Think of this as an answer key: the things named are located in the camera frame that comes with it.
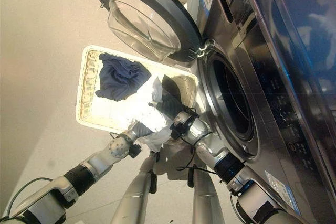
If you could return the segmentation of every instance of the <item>laundry basket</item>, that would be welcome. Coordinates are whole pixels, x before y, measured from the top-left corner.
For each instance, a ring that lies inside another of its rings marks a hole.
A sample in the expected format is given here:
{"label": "laundry basket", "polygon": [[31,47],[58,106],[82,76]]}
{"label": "laundry basket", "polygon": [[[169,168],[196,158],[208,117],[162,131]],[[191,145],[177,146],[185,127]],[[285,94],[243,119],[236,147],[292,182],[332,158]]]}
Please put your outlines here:
{"label": "laundry basket", "polygon": [[186,106],[193,106],[198,86],[198,79],[195,75],[187,71],[112,49],[88,46],[84,49],[82,54],[77,93],[76,120],[80,124],[116,133],[126,130],[118,124],[118,119],[122,117],[122,114],[113,114],[113,109],[111,108],[106,108],[106,110],[112,111],[108,115],[101,115],[95,111],[97,109],[97,106],[94,106],[94,101],[97,98],[95,91],[99,89],[99,72],[103,66],[99,60],[99,55],[105,52],[131,61],[140,62],[152,75],[167,75],[173,79],[179,87],[182,103]]}

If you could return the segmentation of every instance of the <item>washing machine door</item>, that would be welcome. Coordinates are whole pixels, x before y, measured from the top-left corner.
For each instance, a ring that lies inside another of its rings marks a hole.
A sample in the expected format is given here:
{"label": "washing machine door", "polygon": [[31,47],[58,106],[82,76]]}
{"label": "washing machine door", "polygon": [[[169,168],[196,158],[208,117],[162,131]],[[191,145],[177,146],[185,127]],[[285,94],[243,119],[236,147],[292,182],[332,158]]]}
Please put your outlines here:
{"label": "washing machine door", "polygon": [[100,0],[111,30],[135,51],[155,61],[197,58],[202,37],[178,0]]}

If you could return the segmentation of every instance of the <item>door hinge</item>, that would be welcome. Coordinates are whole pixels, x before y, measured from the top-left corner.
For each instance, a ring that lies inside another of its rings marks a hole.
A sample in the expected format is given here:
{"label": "door hinge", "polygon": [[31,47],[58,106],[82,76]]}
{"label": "door hinge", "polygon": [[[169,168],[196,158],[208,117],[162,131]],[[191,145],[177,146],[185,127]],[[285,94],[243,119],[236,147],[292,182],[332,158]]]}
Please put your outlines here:
{"label": "door hinge", "polygon": [[215,46],[215,41],[213,39],[207,39],[203,45],[203,47],[200,47],[197,51],[197,57],[201,58],[203,57],[208,50],[212,49]]}

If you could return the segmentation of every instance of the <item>washing machine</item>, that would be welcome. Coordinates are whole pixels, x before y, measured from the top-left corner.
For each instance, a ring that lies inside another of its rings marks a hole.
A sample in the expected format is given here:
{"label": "washing machine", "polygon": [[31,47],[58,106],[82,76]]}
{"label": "washing machine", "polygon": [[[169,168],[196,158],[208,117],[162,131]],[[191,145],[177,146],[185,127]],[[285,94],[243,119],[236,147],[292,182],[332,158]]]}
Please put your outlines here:
{"label": "washing machine", "polygon": [[111,30],[200,80],[199,112],[310,223],[336,215],[336,1],[100,0]]}

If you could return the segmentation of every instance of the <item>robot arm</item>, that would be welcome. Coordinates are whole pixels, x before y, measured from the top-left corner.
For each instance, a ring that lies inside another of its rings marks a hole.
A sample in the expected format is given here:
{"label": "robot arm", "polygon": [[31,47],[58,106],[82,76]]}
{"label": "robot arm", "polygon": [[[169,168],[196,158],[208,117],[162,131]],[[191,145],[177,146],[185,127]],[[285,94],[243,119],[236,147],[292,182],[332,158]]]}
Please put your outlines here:
{"label": "robot arm", "polygon": [[238,197],[237,210],[246,223],[306,223],[258,174],[234,156],[194,111],[184,107],[177,115],[172,114],[171,107],[177,103],[170,98],[154,106],[163,113],[169,111],[167,115],[174,120],[171,129],[175,136],[183,136],[192,144],[199,158]]}
{"label": "robot arm", "polygon": [[137,123],[114,138],[103,150],[92,154],[78,166],[24,200],[10,215],[8,223],[63,223],[65,208],[71,207],[87,189],[127,155],[136,157],[141,149],[133,142],[152,132]]}

